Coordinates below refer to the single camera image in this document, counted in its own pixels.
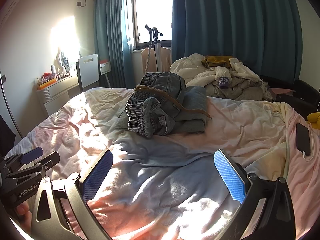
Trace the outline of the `person's left hand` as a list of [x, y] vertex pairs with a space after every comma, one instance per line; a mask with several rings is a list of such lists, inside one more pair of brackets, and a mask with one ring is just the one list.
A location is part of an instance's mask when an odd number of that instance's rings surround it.
[[32, 213], [28, 202], [23, 202], [16, 207], [16, 212], [19, 215], [19, 225], [27, 234], [31, 234]]

